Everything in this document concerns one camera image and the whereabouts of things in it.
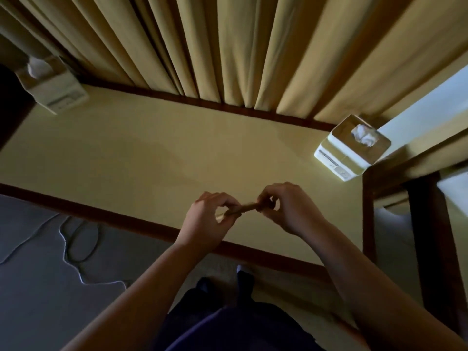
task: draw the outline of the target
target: floor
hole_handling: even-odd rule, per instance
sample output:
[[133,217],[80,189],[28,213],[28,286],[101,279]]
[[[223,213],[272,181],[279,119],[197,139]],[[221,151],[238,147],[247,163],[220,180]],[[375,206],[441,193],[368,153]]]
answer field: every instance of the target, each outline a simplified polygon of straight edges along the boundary
[[[416,284],[414,242],[410,220],[376,211],[379,265],[393,280],[420,301]],[[55,212],[0,196],[0,261]],[[59,350],[120,293],[121,283],[82,285],[75,270],[63,261],[64,242],[58,228],[67,217],[58,215],[38,236],[0,266],[1,348]],[[71,218],[70,234],[82,221]],[[168,243],[103,226],[100,245],[81,264],[87,281],[135,280],[169,246]],[[97,225],[86,222],[78,231],[71,255],[81,259],[92,248]],[[238,262],[210,254],[192,271],[175,299],[202,276],[213,277],[228,297],[234,295]],[[310,279],[251,266],[256,275],[253,297],[282,307],[329,351],[363,350],[332,322],[330,311],[352,322],[336,291]]]

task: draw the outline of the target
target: hand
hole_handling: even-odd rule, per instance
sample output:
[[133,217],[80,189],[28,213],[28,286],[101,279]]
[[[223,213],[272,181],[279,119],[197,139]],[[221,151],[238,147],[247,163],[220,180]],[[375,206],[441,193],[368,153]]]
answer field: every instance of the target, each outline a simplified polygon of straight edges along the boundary
[[216,248],[241,213],[231,214],[221,222],[215,218],[218,207],[241,205],[227,193],[203,193],[190,207],[174,245],[188,246],[205,256]]
[[325,223],[326,220],[309,196],[298,185],[273,183],[265,187],[257,202],[279,199],[279,209],[264,208],[264,216],[274,221],[288,233],[304,239],[306,234]]

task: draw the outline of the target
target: white cable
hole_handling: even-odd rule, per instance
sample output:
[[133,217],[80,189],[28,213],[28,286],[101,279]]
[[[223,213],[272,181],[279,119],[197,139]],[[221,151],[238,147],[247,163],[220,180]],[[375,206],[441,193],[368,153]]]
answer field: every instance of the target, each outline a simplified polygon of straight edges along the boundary
[[[42,230],[42,228],[44,228],[44,226],[49,223],[52,219],[54,219],[55,217],[57,217],[58,215],[60,215],[60,213],[57,213],[55,215],[53,215],[52,217],[48,218],[45,222],[43,222],[33,233],[31,236],[29,236],[27,239],[23,240],[21,243],[19,243],[8,255],[7,257],[5,257],[3,259],[3,261],[0,262],[0,265],[3,265],[4,263],[6,263],[14,254],[15,252],[21,247],[23,246],[25,243],[27,243],[28,241],[30,241],[31,239],[33,239],[34,237],[36,237],[39,232]],[[75,233],[77,231],[79,231],[79,229],[84,225],[84,223],[86,222],[85,220],[83,220],[76,228],[75,230],[72,232],[72,234],[70,235],[70,238],[67,238],[65,236],[65,234],[63,233],[63,228],[65,226],[65,224],[71,219],[72,217],[68,216],[65,218],[65,220],[60,224],[60,226],[58,227],[58,233],[60,234],[60,236],[62,237],[63,241],[64,241],[64,250],[63,250],[63,257],[62,257],[62,260],[68,265],[68,266],[71,266],[75,269],[76,272],[78,272],[78,276],[79,276],[79,280],[81,282],[81,284],[83,285],[94,285],[94,284],[115,284],[115,283],[121,283],[124,287],[124,290],[126,290],[128,288],[128,286],[130,285],[130,281],[127,281],[127,280],[117,280],[117,281],[111,281],[111,282],[85,282],[84,279],[83,279],[83,273],[81,271],[81,268],[79,266],[79,263],[81,262],[84,262],[86,261],[88,258],[90,258],[90,256],[95,252],[96,248],[98,247],[99,245],[99,241],[100,241],[100,237],[101,237],[101,230],[100,230],[100,227],[99,227],[99,224],[97,224],[96,228],[97,228],[97,237],[96,237],[96,242],[94,244],[94,247],[91,249],[91,251],[87,254],[87,256],[81,260],[74,260],[74,259],[71,259],[70,256],[69,256],[69,253],[68,253],[68,250],[70,249],[70,243],[75,239]]]

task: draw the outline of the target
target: dark pants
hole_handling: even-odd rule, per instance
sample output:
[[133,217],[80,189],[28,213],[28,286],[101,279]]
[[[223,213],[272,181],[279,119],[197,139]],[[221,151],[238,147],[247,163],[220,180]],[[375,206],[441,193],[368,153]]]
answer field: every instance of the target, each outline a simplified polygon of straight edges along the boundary
[[[222,301],[213,295],[197,288],[188,290],[181,301],[167,314],[152,349],[166,350],[179,336],[222,307]],[[239,295],[237,307],[302,329],[296,320],[281,308],[269,303],[255,302],[250,296]]]

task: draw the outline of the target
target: dark clothing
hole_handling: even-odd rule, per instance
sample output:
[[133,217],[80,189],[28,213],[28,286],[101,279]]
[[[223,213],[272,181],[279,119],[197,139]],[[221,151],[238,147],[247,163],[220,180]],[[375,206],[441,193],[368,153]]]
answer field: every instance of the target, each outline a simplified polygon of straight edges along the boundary
[[190,289],[167,315],[154,351],[310,350],[323,351],[315,339],[277,306],[239,300],[237,307]]

